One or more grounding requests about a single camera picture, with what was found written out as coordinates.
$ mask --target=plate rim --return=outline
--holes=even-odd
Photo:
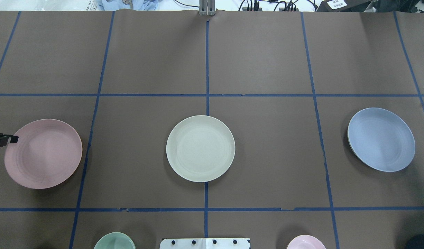
[[[368,108],[361,109],[361,110],[359,110],[358,112],[356,112],[356,113],[355,113],[355,115],[353,115],[353,116],[352,116],[352,118],[349,120],[349,125],[348,125],[348,142],[349,142],[349,146],[350,146],[351,150],[353,151],[353,153],[355,154],[355,156],[356,156],[356,157],[357,157],[357,158],[358,158],[361,162],[363,162],[365,165],[367,165],[367,166],[369,166],[369,167],[371,167],[371,168],[373,168],[373,169],[375,169],[375,170],[381,171],[381,172],[398,172],[398,171],[400,171],[400,170],[403,170],[403,169],[407,168],[407,166],[408,166],[410,163],[408,163],[405,167],[403,167],[402,169],[399,169],[399,170],[382,170],[382,169],[378,169],[378,168],[376,168],[375,166],[372,166],[372,165],[367,164],[366,162],[364,162],[364,161],[362,160],[362,158],[361,158],[361,157],[360,157],[360,156],[356,153],[355,149],[353,148],[353,146],[352,146],[352,144],[351,144],[351,139],[350,139],[351,123],[352,123],[352,120],[354,119],[354,117],[355,117],[356,115],[358,115],[360,112],[367,112],[367,110],[370,110],[370,109],[379,109],[379,110],[386,111],[386,112],[390,113],[391,115],[394,115],[395,117],[397,117],[399,120],[401,120],[401,121],[405,124],[405,126],[406,126],[406,128],[409,130],[409,132],[410,132],[410,134],[411,134],[411,136],[412,136],[412,140],[413,140],[413,156],[412,156],[412,159],[411,159],[410,163],[413,161],[413,158],[415,157],[415,153],[416,153],[416,143],[415,143],[415,137],[413,136],[413,132],[412,132],[412,130],[410,129],[410,127],[407,125],[407,123],[406,123],[406,122],[405,122],[402,118],[400,118],[400,116],[396,115],[394,112],[391,112],[391,111],[389,111],[389,110],[387,110],[387,109],[380,108],[380,107],[368,107]]]
[[[12,175],[11,175],[11,173],[9,173],[9,171],[8,171],[8,164],[6,163],[6,160],[7,160],[7,157],[8,157],[8,150],[6,149],[6,151],[5,151],[5,153],[4,153],[4,167],[5,167],[5,169],[6,169],[6,172],[8,173],[8,175],[12,178],[12,180],[14,180],[17,184],[19,184],[19,185],[21,185],[21,186],[24,186],[24,187],[27,187],[27,188],[30,188],[30,189],[47,189],[47,188],[52,188],[52,187],[55,187],[55,186],[58,186],[58,185],[60,185],[60,184],[62,184],[64,181],[66,181],[67,179],[69,179],[69,177],[71,177],[74,173],[75,173],[75,171],[76,171],[76,169],[78,168],[78,166],[80,165],[80,163],[81,163],[81,158],[83,157],[83,142],[81,141],[81,137],[80,137],[80,135],[78,134],[78,132],[70,125],[70,124],[68,124],[68,123],[66,123],[66,122],[64,122],[64,121],[61,121],[61,120],[58,120],[58,119],[54,119],[54,118],[43,118],[43,119],[39,119],[39,120],[34,120],[34,121],[32,121],[32,122],[30,122],[30,123],[27,123],[27,124],[25,124],[24,126],[22,126],[22,128],[20,128],[20,129],[18,129],[18,131],[14,134],[15,136],[17,136],[17,133],[19,132],[19,131],[21,131],[22,129],[24,129],[25,127],[27,127],[27,126],[31,126],[33,123],[37,123],[37,122],[41,122],[41,121],[45,121],[45,120],[52,120],[52,121],[54,121],[54,122],[57,122],[57,123],[63,123],[65,126],[68,126],[68,127],[70,127],[72,130],[73,130],[73,132],[75,132],[75,134],[76,134],[76,136],[79,138],[78,139],[78,141],[80,142],[79,143],[79,148],[80,148],[80,152],[81,153],[79,153],[80,154],[80,160],[79,160],[79,162],[78,162],[78,164],[75,166],[75,168],[73,169],[73,171],[72,171],[72,173],[68,176],[68,177],[66,177],[63,181],[61,181],[60,183],[57,183],[57,184],[55,184],[55,185],[53,185],[53,186],[48,186],[48,187],[42,187],[42,188],[38,188],[38,187],[31,187],[31,186],[25,186],[24,184],[21,184],[21,183],[19,183]]]
[[[232,155],[232,161],[231,161],[231,163],[229,164],[229,166],[227,166],[227,168],[226,168],[226,170],[224,171],[224,173],[226,173],[226,172],[228,171],[228,169],[231,167],[231,165],[232,165],[232,163],[233,163],[233,161],[234,161],[234,159],[235,159],[236,144],[235,144],[235,138],[234,138],[234,135],[232,134],[232,132],[231,132],[231,130],[229,129],[229,127],[228,127],[225,123],[223,123],[223,121],[219,120],[218,118],[214,118],[214,117],[212,117],[212,116],[209,116],[209,115],[194,115],[194,116],[187,117],[187,118],[185,118],[185,119],[181,120],[180,122],[178,122],[178,123],[177,123],[177,125],[176,125],[176,126],[174,126],[174,128],[172,128],[171,132],[169,133],[169,136],[167,137],[167,141],[166,141],[166,158],[167,158],[167,160],[168,160],[168,162],[169,162],[170,167],[171,167],[171,168],[175,171],[175,173],[177,173],[177,175],[181,176],[182,178],[184,178],[184,179],[186,179],[186,180],[188,180],[188,181],[195,182],[195,183],[205,183],[205,182],[210,182],[210,181],[213,181],[213,180],[215,180],[215,179],[219,178],[220,176],[224,175],[224,173],[223,173],[223,174],[221,174],[221,175],[219,175],[219,176],[217,176],[217,177],[215,177],[215,178],[209,179],[209,180],[207,180],[207,181],[197,181],[197,180],[189,179],[189,177],[185,177],[185,176],[181,175],[181,174],[180,174],[180,173],[179,173],[176,169],[174,169],[174,166],[172,165],[172,163],[171,163],[171,161],[170,161],[170,159],[169,159],[169,156],[168,156],[168,145],[169,145],[169,139],[170,139],[171,135],[173,134],[174,130],[175,130],[175,129],[177,128],[177,126],[179,126],[181,123],[185,122],[185,121],[186,121],[186,120],[188,120],[188,119],[195,118],[195,117],[207,117],[207,118],[212,118],[212,119],[214,119],[214,120],[218,120],[218,121],[219,121],[221,124],[223,124],[223,126],[225,126],[225,127],[226,127],[226,129],[230,132],[231,137],[232,137],[232,142],[233,142],[233,143],[232,143],[232,145],[233,145],[234,153],[233,153],[233,155]]]
[[[318,239],[318,238],[316,238],[316,237],[314,237],[314,236],[312,236],[312,235],[308,235],[308,234],[302,234],[302,235],[298,235],[298,236],[296,236],[295,238],[293,238],[292,240],[291,240],[291,242],[289,242],[288,244],[287,244],[287,247],[286,247],[286,249],[292,249],[292,248],[289,248],[289,245],[293,242],[293,241],[295,241],[295,240],[298,240],[300,237],[311,237],[312,239],[315,239],[316,241],[318,241],[319,243],[321,243],[321,245],[323,246],[323,248],[326,248],[326,246]]]
[[[98,245],[98,243],[102,240],[102,239],[104,239],[106,236],[109,236],[109,235],[120,235],[120,236],[125,236],[126,238],[128,238],[128,240],[129,240],[129,242],[130,242],[130,244],[132,244],[132,248],[133,249],[136,249],[136,247],[135,247],[135,243],[133,242],[133,240],[127,235],[127,234],[125,234],[125,233],[122,233],[122,232],[111,232],[111,233],[108,233],[108,234],[105,234],[105,235],[103,235],[103,237],[101,237],[98,241],[97,241],[97,243],[95,243],[95,246],[94,246],[94,249],[96,249],[97,248],[97,245]]]

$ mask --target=pink plate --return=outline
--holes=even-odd
[[[326,249],[326,247],[313,236],[300,235],[289,243],[287,249]]]
[[[80,164],[83,147],[69,124],[55,119],[28,123],[14,134],[17,143],[8,144],[4,164],[18,184],[43,189],[65,181]]]

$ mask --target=blue tape line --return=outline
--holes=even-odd
[[[211,208],[208,208],[208,210],[210,211],[210,212],[269,212],[269,211],[281,211],[281,208],[276,208],[276,207],[267,207],[267,208],[265,208],[265,207],[255,207],[255,208],[253,208],[253,207],[239,207],[239,208],[236,208],[236,207],[224,207],[224,208],[218,208],[218,207],[211,207]]]
[[[315,94],[317,97],[418,97],[417,94]]]
[[[332,216],[332,226],[333,226],[333,235],[335,236],[335,247],[337,249],[340,249],[340,240],[338,239],[338,229],[337,229],[337,223],[335,222],[335,212],[331,211]]]
[[[204,183],[204,237],[209,237],[208,232],[208,211],[209,211],[209,182]]]
[[[0,60],[0,69],[3,65],[4,58],[6,57],[6,53],[8,52],[9,45],[11,44],[12,37],[14,36],[14,32],[16,31],[18,20],[20,19],[21,11],[17,14],[16,22],[14,23],[14,27],[12,27],[11,35],[9,36],[8,42],[6,43],[6,47],[4,48],[3,56]]]
[[[302,24],[302,27],[303,27],[304,45],[305,45],[305,48],[306,48],[307,67],[309,69],[310,85],[312,86],[313,104],[315,106],[316,123],[318,125],[318,134],[320,136],[321,149],[323,150],[324,168],[326,170],[326,185],[327,185],[327,192],[328,192],[328,195],[329,195],[329,204],[330,204],[330,207],[333,208],[332,190],[331,190],[331,187],[330,187],[330,179],[329,179],[329,169],[327,167],[327,160],[326,160],[326,150],[324,149],[323,132],[321,131],[320,114],[318,112],[318,103],[316,101],[316,91],[315,91],[315,84],[313,82],[312,66],[310,64],[309,47],[307,45],[306,26],[305,26],[305,22],[304,22],[303,13],[300,12],[300,15],[301,15],[301,24]],[[331,213],[332,213],[333,233],[335,235],[335,244],[337,246],[337,249],[340,249],[340,243],[339,243],[339,240],[338,240],[338,231],[337,231],[337,221],[335,220],[335,213],[333,211],[331,211]]]
[[[94,131],[95,117],[97,115],[98,102],[100,101],[100,92],[101,92],[101,87],[103,85],[104,70],[106,68],[106,60],[108,58],[109,43],[111,41],[112,26],[114,25],[114,17],[115,17],[115,11],[112,12],[111,25],[109,27],[109,34],[108,34],[108,41],[106,42],[106,50],[104,52],[103,67],[101,68],[100,83],[98,85],[98,93],[97,93],[97,99],[95,101],[94,115],[92,116],[91,131],[89,133],[89,140],[87,142],[87,148],[86,148],[86,156],[84,158],[83,174],[81,176],[80,190],[78,192],[78,200],[77,200],[77,203],[76,203],[76,211],[75,211],[75,217],[74,217],[74,224],[72,226],[71,238],[70,238],[70,242],[69,242],[69,249],[72,249],[73,241],[74,241],[74,238],[75,238],[76,225],[77,225],[77,221],[78,221],[78,212],[79,212],[79,208],[80,208],[80,204],[81,204],[81,197],[82,197],[82,194],[83,194],[84,179],[86,177],[87,161],[89,159],[89,149],[90,149],[91,144],[92,144],[92,135],[93,135],[93,131]]]
[[[0,212],[75,212],[75,208],[7,208],[0,207]]]
[[[206,21],[206,115],[209,115],[209,20]],[[209,208],[209,183],[204,183],[204,237],[209,237],[208,232]]]
[[[364,206],[364,207],[335,207],[334,211],[395,211],[395,210],[424,210],[424,206]]]
[[[18,208],[0,207],[0,212],[75,212],[76,208]],[[78,212],[204,212],[205,208],[79,208]],[[279,207],[211,207],[208,212],[315,212],[315,211],[422,211],[424,206],[353,206],[353,207],[298,207],[292,210]]]
[[[129,208],[129,212],[204,212],[204,208]]]
[[[397,26],[398,36],[400,37],[401,46],[403,48],[403,52],[404,52],[404,55],[405,55],[405,58],[406,58],[406,61],[407,61],[407,64],[408,64],[408,68],[410,70],[410,74],[412,75],[413,83],[415,84],[416,92],[418,92],[418,97],[420,98],[421,106],[423,107],[423,112],[424,112],[423,97],[421,95],[421,91],[420,91],[420,88],[418,86],[418,82],[416,82],[416,77],[415,77],[415,74],[414,74],[413,69],[412,69],[412,64],[410,63],[410,59],[408,58],[407,51],[405,49],[403,37],[401,35],[400,25],[398,23],[397,13],[395,11],[394,11],[394,19],[395,19],[395,24]]]
[[[312,94],[294,94],[294,93],[286,93],[286,94],[239,94],[239,93],[231,93],[231,94],[210,94],[212,97],[312,97]]]
[[[206,22],[206,115],[209,115],[209,20]]]
[[[0,93],[0,96],[97,96],[96,93]]]
[[[0,93],[0,96],[98,96],[97,93]],[[152,97],[205,97],[203,93],[100,93],[100,96],[152,96]],[[283,93],[283,94],[241,94],[224,93],[209,94],[210,97],[313,97],[306,93]],[[317,97],[419,97],[418,94],[338,94],[316,93]]]
[[[100,96],[150,96],[150,97],[204,97],[206,94],[177,94],[177,93],[101,93]]]

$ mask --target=blue cloth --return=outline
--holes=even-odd
[[[130,9],[128,4],[122,0],[97,0],[102,10],[114,11],[119,9]],[[155,10],[158,6],[158,0],[132,0],[134,10]]]

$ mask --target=label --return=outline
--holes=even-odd
[[[332,0],[332,1],[328,1],[327,4],[332,9],[338,9],[338,8],[348,6],[344,0]]]

